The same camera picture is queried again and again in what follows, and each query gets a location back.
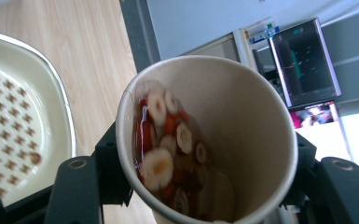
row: patterned plate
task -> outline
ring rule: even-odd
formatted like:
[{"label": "patterned plate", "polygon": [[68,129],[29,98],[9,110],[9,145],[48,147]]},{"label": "patterned plate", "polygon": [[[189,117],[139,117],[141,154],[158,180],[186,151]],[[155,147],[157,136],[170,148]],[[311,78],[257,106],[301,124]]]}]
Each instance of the patterned plate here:
[{"label": "patterned plate", "polygon": [[62,83],[36,50],[0,35],[0,197],[16,202],[54,182],[75,156]]}]

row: fruit slice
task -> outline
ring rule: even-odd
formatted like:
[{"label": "fruit slice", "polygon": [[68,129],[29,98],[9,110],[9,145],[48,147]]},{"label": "fruit slice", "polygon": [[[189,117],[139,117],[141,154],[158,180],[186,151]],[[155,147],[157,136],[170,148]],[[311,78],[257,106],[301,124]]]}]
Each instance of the fruit slice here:
[{"label": "fruit slice", "polygon": [[196,151],[196,161],[201,164],[205,163],[208,158],[205,145],[202,142],[197,142],[194,150]]},{"label": "fruit slice", "polygon": [[186,193],[181,189],[177,189],[175,192],[172,209],[185,216],[188,216],[188,212],[189,212],[188,197]]},{"label": "fruit slice", "polygon": [[166,148],[154,148],[145,154],[140,174],[150,191],[167,187],[173,178],[173,156]]},{"label": "fruit slice", "polygon": [[170,134],[165,134],[164,136],[161,137],[161,140],[159,141],[159,146],[160,147],[165,147],[168,149],[168,151],[171,152],[171,155],[173,155],[173,158],[176,154],[176,139],[170,135]]},{"label": "fruit slice", "polygon": [[164,100],[169,113],[174,115],[179,111],[179,102],[171,91],[165,91]]},{"label": "fruit slice", "polygon": [[156,126],[163,127],[167,117],[167,108],[161,91],[150,91],[147,95],[148,112]]},{"label": "fruit slice", "polygon": [[193,140],[191,131],[181,122],[176,128],[176,142],[178,144],[178,149],[182,154],[189,154],[191,152]]},{"label": "fruit slice", "polygon": [[136,129],[136,148],[143,157],[157,142],[156,129],[149,120],[139,120]]}]

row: wooden table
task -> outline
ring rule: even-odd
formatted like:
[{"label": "wooden table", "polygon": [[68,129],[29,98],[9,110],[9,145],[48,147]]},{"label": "wooden table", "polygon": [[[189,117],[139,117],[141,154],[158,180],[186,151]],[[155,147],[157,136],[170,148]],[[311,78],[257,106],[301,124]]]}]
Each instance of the wooden table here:
[{"label": "wooden table", "polygon": [[[77,155],[90,155],[136,75],[119,0],[13,0],[0,6],[0,34],[55,66],[71,104]],[[129,207],[109,205],[104,215],[106,223],[156,223],[136,194]]]}]

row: dried fruit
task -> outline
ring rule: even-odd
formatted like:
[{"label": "dried fruit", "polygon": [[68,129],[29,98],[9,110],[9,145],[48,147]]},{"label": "dried fruit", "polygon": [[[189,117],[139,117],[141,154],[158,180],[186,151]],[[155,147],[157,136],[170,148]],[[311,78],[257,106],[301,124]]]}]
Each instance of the dried fruit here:
[{"label": "dried fruit", "polygon": [[196,154],[196,161],[198,163],[205,163],[208,159],[205,145],[202,142],[197,142],[194,146],[194,150]]},{"label": "dried fruit", "polygon": [[173,155],[173,157],[175,156],[177,145],[176,139],[172,135],[165,134],[162,136],[161,140],[159,141],[159,146],[167,148],[168,151],[171,152],[171,155]]},{"label": "dried fruit", "polygon": [[174,115],[179,111],[179,102],[171,91],[165,91],[164,100],[170,114]]},{"label": "dried fruit", "polygon": [[163,189],[173,178],[173,156],[166,148],[147,152],[140,167],[145,187],[151,191]]},{"label": "dried fruit", "polygon": [[182,154],[189,154],[192,151],[192,134],[185,123],[180,123],[176,128],[176,142]]},{"label": "dried fruit", "polygon": [[147,111],[156,126],[164,127],[167,108],[161,91],[149,92],[147,95]]}]

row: monitor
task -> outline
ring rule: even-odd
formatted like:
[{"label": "monitor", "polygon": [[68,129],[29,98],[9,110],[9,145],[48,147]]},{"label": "monitor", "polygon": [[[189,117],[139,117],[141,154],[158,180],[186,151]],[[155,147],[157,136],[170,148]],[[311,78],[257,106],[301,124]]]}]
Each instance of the monitor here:
[{"label": "monitor", "polygon": [[341,95],[318,19],[279,32],[269,45],[289,108]]}]

